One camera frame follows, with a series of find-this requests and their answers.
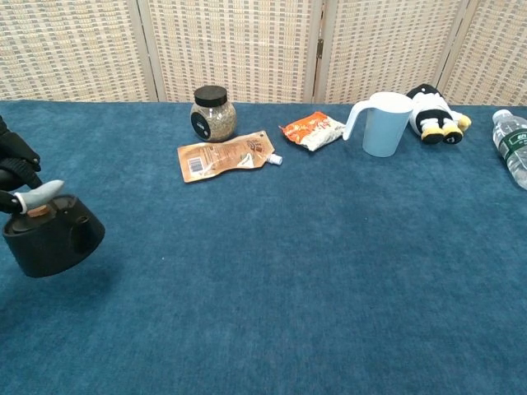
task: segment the stuffed penguin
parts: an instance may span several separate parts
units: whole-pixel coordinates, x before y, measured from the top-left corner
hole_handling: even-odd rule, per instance
[[[407,96],[414,104],[410,124],[425,144],[457,144],[472,123],[466,115],[450,109],[443,95],[431,85],[413,88]]]

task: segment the snack bag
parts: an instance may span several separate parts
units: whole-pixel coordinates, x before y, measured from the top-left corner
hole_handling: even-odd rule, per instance
[[[273,144],[265,131],[239,136],[228,142],[200,142],[180,146],[178,157],[186,183],[210,179],[233,169],[256,169],[266,161],[280,165],[282,158],[274,155]]]
[[[307,118],[299,119],[280,129],[292,142],[310,151],[316,151],[341,137],[344,127],[343,123],[317,111]]]

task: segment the jar lid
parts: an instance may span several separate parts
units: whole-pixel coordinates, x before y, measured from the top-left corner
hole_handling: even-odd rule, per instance
[[[202,107],[217,107],[227,102],[227,89],[223,86],[206,85],[194,91],[194,101]]]

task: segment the water bottle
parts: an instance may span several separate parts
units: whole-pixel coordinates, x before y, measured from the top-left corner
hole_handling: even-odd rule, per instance
[[[505,159],[516,182],[527,189],[527,120],[515,117],[507,109],[500,109],[492,116],[492,139]]]

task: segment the glass jar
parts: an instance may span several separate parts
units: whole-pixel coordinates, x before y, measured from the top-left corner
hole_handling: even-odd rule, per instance
[[[222,86],[202,86],[194,92],[190,122],[206,142],[224,142],[236,129],[236,111]]]

